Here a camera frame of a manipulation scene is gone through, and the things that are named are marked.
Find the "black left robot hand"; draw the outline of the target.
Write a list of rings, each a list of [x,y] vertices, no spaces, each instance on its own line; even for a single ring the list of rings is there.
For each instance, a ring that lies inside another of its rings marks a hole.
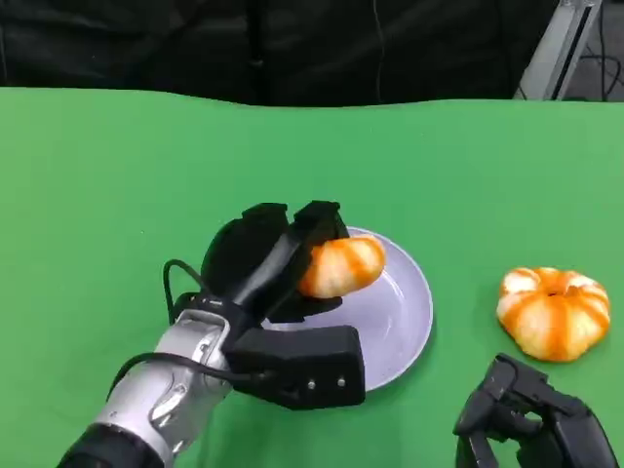
[[[312,201],[293,216],[288,206],[260,203],[219,229],[201,267],[211,293],[242,307],[257,323],[300,323],[342,304],[339,293],[315,298],[298,290],[312,249],[349,237],[340,204]]]

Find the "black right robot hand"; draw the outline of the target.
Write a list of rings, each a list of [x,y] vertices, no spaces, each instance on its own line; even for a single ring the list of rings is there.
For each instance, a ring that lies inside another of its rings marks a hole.
[[[617,467],[605,430],[579,398],[506,354],[495,356],[467,399],[453,434],[457,467],[497,467],[491,440],[519,444],[522,467]]]

